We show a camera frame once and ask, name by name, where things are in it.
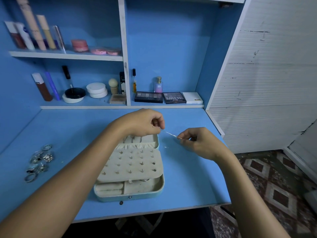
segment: black round lid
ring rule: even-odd
[[[69,88],[65,91],[65,96],[71,99],[78,99],[86,96],[86,91],[83,88]]]

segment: tiled floor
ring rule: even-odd
[[[317,237],[317,215],[303,199],[317,189],[280,151],[237,154],[241,165],[265,203],[291,237]],[[217,238],[240,237],[232,205],[211,207]]]

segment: hand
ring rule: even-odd
[[[143,137],[155,135],[165,128],[163,115],[152,109],[139,109],[128,113],[117,120],[117,125],[124,124],[125,135]]]
[[[188,128],[178,137],[182,138],[180,143],[183,146],[205,159],[216,161],[217,158],[223,157],[226,152],[231,152],[207,128]]]

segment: black eyeshadow palette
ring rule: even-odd
[[[152,92],[138,92],[134,97],[135,102],[145,102],[145,103],[163,103],[162,93],[152,93]]]
[[[175,93],[163,93],[163,97],[166,104],[171,103],[186,103],[183,95],[180,92]]]

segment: pink compact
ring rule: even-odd
[[[109,55],[119,55],[121,52],[120,49],[116,49],[116,48],[107,48],[107,53]]]
[[[71,40],[75,52],[87,52],[89,51],[86,40],[72,39]]]
[[[96,55],[107,54],[107,50],[104,48],[93,48],[90,50],[90,52]]]

